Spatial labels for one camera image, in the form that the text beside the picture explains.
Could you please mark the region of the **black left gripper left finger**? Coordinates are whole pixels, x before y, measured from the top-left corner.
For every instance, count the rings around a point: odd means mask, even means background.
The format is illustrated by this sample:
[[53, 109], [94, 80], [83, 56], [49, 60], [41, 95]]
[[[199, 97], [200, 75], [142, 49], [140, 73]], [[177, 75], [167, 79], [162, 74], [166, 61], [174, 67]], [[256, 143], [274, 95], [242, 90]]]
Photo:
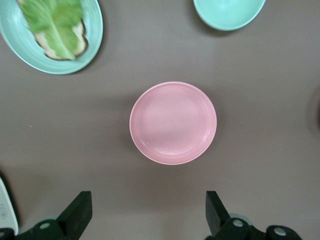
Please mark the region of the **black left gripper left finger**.
[[78, 240], [92, 219], [92, 193], [82, 191], [57, 217], [38, 222], [31, 229], [15, 235], [11, 228], [1, 228], [2, 240]]

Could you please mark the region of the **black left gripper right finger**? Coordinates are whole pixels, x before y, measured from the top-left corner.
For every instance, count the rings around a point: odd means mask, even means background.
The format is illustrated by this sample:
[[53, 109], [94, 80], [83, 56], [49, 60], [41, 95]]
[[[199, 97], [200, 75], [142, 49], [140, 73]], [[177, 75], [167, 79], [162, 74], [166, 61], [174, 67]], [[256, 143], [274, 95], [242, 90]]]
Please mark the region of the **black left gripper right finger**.
[[208, 240], [299, 240], [291, 228], [270, 225], [262, 232], [239, 217], [231, 217], [216, 191], [207, 191], [205, 216], [211, 235]]

